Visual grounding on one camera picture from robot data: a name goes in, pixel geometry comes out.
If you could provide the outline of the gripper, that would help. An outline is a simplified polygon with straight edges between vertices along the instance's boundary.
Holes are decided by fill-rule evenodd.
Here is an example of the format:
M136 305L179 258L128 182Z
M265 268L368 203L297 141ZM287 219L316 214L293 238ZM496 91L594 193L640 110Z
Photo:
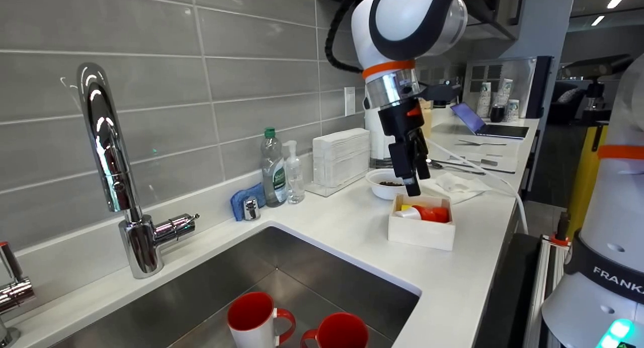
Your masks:
M378 116L384 135L387 137L394 173L406 188L410 197L421 194L420 180L431 177L427 157L428 147L422 127L425 124L418 98L408 98L398 104L381 107Z

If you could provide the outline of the brown box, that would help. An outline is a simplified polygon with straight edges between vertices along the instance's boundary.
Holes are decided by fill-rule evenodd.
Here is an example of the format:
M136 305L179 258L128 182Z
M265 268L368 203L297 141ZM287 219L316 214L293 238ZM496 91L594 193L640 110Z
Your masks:
M432 102L428 102L425 99L419 99L419 105L421 107L421 112L424 119L424 124L421 127L421 130L425 139L430 139L430 136L432 134L433 105Z

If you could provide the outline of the white wooden box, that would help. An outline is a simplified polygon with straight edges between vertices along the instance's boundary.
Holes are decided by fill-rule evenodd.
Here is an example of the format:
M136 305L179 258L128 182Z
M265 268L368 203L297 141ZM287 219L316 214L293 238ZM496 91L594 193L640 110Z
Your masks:
M400 211L401 204L448 208L450 222L437 223L394 217L393 213ZM416 197L398 195L393 200L391 213L388 217L389 241L451 251L454 246L455 232L456 226L453 221L452 203L449 199L431 195L419 195Z

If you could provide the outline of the metal spoon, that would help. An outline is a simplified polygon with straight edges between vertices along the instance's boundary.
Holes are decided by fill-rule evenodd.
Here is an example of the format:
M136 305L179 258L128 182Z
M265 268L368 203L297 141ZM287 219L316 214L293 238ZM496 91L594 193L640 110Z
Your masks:
M449 164L444 165L444 164L441 164L441 163L437 162L436 160L432 160L432 159L427 159L426 163L427 163L428 167L430 167L432 169L437 169L437 170L450 169L450 170L455 170L455 171L459 171L459 172L462 172L462 173L469 173L469 174L473 174L473 175L477 175L477 176L485 176L485 174L486 174L485 172L480 172L480 171L476 171L476 170L470 170L470 169L460 167L460 166L457 166L457 165L449 165Z

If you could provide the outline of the white bowl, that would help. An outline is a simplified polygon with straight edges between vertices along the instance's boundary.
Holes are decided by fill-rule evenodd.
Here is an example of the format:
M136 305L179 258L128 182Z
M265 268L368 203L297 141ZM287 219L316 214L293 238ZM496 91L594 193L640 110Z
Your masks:
M385 201L393 201L396 196L407 194L405 186L391 187L379 185L381 181L398 182L404 185L403 180L395 175L393 168L373 169L364 177L370 184L373 194Z

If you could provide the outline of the white paper napkin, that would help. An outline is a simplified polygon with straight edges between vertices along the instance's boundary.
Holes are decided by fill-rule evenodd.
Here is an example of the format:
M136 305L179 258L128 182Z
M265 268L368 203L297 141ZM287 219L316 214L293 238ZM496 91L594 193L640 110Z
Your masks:
M467 201L492 188L480 179L464 179L451 173L440 174L436 178L422 181L422 188L433 195L449 199L452 204Z

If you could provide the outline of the metal knife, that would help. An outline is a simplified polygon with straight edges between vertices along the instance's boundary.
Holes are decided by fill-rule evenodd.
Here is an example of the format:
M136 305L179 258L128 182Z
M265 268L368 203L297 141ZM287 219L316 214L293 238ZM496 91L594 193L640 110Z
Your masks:
M437 158L430 158L431 160L434 160L438 162L439 164L442 165L459 165L465 168L472 168L471 165L460 161L460 160L455 160L453 158L451 159L437 159ZM495 161L495 160L490 160L490 159L483 159L483 160L469 160L471 164L476 165L480 168L483 168L485 170L490 170L494 172L500 172L500 173L510 173L510 174L515 174L516 169L517 169L517 163L515 160L501 160L501 161Z

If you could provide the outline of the paper towels in clear holder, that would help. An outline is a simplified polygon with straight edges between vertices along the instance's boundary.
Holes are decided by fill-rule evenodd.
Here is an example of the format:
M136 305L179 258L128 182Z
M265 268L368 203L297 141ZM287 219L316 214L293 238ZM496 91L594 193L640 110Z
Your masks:
M305 190L328 197L363 178L369 170L370 132L352 128L312 141L312 181Z

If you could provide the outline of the open laptop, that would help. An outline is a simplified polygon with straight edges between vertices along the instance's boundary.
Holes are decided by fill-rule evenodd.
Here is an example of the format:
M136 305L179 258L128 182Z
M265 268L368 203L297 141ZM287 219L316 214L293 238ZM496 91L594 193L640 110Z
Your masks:
M450 107L465 126L477 136L499 137L504 139L524 139L529 127L488 124L479 117L467 104L459 103Z

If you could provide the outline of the stack of paper cups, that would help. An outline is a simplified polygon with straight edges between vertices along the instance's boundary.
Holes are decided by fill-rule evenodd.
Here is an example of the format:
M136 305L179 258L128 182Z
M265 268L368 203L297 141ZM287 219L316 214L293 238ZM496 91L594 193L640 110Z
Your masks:
M490 107L494 104L509 105L509 100L514 87L512 78L504 78L496 94L492 91L492 82L483 82L480 86L478 101L476 104L476 114L481 118L490 118Z

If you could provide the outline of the clear pump bottle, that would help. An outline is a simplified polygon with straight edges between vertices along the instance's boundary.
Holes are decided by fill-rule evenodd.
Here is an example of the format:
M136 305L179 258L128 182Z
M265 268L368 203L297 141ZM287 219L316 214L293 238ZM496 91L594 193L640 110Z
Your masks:
M288 155L284 162L288 186L287 201L289 204L298 204L304 200L305 188L301 161L296 153L297 142L296 140L288 140L284 146L288 149Z

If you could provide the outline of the clear dish soap bottle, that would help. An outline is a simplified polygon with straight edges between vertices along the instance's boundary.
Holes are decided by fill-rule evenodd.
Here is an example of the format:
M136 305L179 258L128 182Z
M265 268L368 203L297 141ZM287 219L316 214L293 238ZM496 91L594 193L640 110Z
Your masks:
M265 128L261 145L261 169L265 204L271 208L279 207L287 200L287 178L284 170L282 143L274 128Z

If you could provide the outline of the steel sink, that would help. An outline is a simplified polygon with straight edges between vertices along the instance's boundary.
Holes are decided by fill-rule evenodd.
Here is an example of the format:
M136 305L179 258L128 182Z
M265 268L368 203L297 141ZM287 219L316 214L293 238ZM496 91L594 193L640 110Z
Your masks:
M284 348L299 348L306 330L340 311L366 323L369 348L391 348L420 295L266 227L51 348L235 348L227 310L254 291L294 314Z

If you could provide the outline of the chrome sink button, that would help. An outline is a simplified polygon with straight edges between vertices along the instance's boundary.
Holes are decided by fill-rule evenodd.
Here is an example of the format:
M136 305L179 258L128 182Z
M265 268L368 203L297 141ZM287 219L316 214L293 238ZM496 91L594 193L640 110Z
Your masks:
M261 217L259 201L255 196L249 196L243 201L243 220L253 221Z

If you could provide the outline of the blue sponge cloth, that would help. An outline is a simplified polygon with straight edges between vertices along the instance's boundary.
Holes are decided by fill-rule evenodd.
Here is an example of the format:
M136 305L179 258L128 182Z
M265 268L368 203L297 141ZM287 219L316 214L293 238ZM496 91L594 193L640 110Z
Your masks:
M258 208L266 206L266 198L262 183L239 190L230 198L230 205L236 221L242 221L244 219L244 201L251 197L257 200Z

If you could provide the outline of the red and white mug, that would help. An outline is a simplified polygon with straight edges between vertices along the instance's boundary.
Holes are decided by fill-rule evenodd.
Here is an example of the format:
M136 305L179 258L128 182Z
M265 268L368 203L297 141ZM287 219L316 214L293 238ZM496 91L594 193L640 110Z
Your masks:
M276 334L274 320L284 318L289 328ZM227 312L227 326L236 348L278 348L296 331L296 318L287 309L275 306L271 295L249 292L235 299Z
M367 348L369 332L361 318L351 313L334 313L327 316L315 329L304 332L300 348L308 348L314 341L318 348Z

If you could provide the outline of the tall chrome tap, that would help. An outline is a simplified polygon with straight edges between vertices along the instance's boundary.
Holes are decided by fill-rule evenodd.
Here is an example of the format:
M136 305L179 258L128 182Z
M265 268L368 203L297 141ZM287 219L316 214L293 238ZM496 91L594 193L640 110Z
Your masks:
M181 214L156 225L143 213L106 71L94 62L77 69L78 95L92 155L110 211L124 214L120 236L135 279L164 267L161 249L195 231L198 214Z

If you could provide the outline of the small chrome tap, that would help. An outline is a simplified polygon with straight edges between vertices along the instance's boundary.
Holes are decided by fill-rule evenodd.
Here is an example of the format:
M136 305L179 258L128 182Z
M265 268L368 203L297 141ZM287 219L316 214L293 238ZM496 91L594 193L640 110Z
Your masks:
M0 348L11 348L21 333L16 328L7 327L2 315L33 300L35 292L7 241L0 242L0 263L10 278L8 283L0 284Z

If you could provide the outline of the dark wall cabinet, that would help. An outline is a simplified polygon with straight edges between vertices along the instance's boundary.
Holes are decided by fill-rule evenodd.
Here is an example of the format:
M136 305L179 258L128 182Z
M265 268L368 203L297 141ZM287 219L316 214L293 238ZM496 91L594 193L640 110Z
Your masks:
M340 7L352 0L335 0ZM468 39L515 40L524 0L368 0L366 29L386 56L416 57Z

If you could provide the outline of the yellow post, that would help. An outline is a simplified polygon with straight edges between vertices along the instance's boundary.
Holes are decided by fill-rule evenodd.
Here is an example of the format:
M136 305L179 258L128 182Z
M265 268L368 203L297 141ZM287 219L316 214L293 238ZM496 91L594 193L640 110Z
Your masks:
M599 169L597 153L599 147L605 143L608 128L608 123L586 127L584 144L567 209L570 218L567 230L569 238L572 238L574 233L584 224Z

